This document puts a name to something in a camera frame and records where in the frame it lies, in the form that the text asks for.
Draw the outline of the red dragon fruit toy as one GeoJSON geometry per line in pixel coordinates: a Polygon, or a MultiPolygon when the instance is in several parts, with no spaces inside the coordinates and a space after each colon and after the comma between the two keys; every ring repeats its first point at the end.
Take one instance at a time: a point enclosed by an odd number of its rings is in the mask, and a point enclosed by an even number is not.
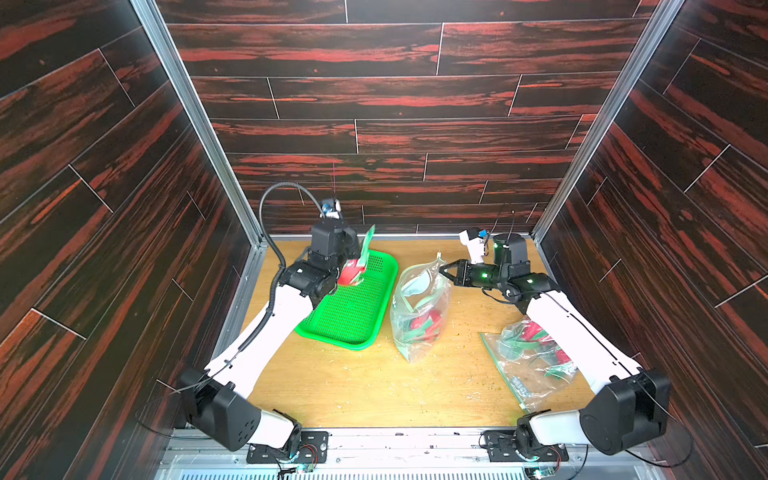
{"type": "Polygon", "coordinates": [[[416,318],[407,332],[407,340],[411,342],[433,341],[442,331],[443,317],[440,311],[430,312],[416,318]]]}
{"type": "Polygon", "coordinates": [[[366,233],[361,247],[360,257],[355,260],[348,260],[341,270],[340,277],[338,279],[339,286],[356,286],[363,281],[363,274],[365,273],[370,257],[370,244],[375,235],[376,227],[374,225],[366,233]]]}

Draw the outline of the green perforated plastic tray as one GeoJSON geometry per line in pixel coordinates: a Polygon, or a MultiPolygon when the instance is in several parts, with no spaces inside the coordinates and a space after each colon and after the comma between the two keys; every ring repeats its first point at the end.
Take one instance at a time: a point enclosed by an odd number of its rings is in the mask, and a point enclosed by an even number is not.
{"type": "Polygon", "coordinates": [[[295,332],[352,351],[370,347],[379,334],[398,271],[392,255],[372,250],[362,281],[326,296],[295,332]]]}

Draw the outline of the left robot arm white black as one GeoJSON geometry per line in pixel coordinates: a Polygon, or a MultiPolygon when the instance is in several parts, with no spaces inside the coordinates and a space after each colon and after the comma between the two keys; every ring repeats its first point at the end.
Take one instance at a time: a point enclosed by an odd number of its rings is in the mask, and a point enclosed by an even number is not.
{"type": "Polygon", "coordinates": [[[307,251],[278,268],[257,318],[203,369],[189,368],[180,376],[186,422],[229,451],[253,445],[294,456],[301,435],[298,421],[263,410],[248,397],[289,334],[335,292],[349,261],[360,255],[357,232],[345,221],[323,218],[315,224],[307,251]]]}

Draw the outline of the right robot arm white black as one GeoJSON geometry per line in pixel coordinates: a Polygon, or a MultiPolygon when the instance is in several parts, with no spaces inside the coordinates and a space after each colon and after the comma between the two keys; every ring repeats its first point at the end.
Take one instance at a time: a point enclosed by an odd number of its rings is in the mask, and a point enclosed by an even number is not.
{"type": "Polygon", "coordinates": [[[663,436],[669,419],[671,382],[647,371],[605,338],[569,301],[554,280],[533,273],[527,262],[444,265],[454,285],[499,291],[539,325],[575,363],[594,393],[586,407],[526,415],[515,429],[515,448],[524,459],[560,444],[585,444],[614,455],[663,436]]]}

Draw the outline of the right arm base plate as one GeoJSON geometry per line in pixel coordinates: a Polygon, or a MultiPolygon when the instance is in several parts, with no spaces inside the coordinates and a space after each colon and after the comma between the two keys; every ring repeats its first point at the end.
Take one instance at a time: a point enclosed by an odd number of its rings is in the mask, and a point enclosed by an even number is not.
{"type": "Polygon", "coordinates": [[[478,445],[486,451],[492,463],[562,463],[569,460],[568,451],[561,445],[542,445],[527,430],[518,433],[515,428],[484,430],[478,445]]]}

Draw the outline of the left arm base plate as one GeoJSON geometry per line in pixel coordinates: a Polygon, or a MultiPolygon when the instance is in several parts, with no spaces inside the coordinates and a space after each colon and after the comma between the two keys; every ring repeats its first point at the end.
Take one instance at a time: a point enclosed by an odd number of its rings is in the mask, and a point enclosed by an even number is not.
{"type": "Polygon", "coordinates": [[[293,435],[283,447],[249,444],[246,463],[318,465],[327,460],[329,432],[322,430],[301,430],[293,435]]]}

